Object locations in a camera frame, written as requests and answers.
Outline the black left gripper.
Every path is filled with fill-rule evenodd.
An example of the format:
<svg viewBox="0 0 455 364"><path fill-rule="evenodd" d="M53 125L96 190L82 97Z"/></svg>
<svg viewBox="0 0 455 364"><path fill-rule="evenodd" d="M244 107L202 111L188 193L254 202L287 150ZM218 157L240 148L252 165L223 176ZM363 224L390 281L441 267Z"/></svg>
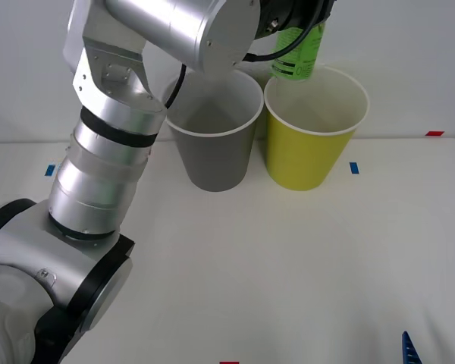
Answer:
<svg viewBox="0 0 455 364"><path fill-rule="evenodd" d="M313 20L313 26L324 23L331 15L335 0L297 0L293 10L293 25L305 29Z"/></svg>

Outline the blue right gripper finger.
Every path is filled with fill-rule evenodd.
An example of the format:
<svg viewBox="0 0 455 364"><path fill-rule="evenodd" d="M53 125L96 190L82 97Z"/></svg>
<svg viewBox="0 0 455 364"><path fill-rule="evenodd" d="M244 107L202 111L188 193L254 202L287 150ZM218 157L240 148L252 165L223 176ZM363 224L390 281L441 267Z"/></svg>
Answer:
<svg viewBox="0 0 455 364"><path fill-rule="evenodd" d="M402 357L403 364L422 364L416 348L407 331L402 334Z"/></svg>

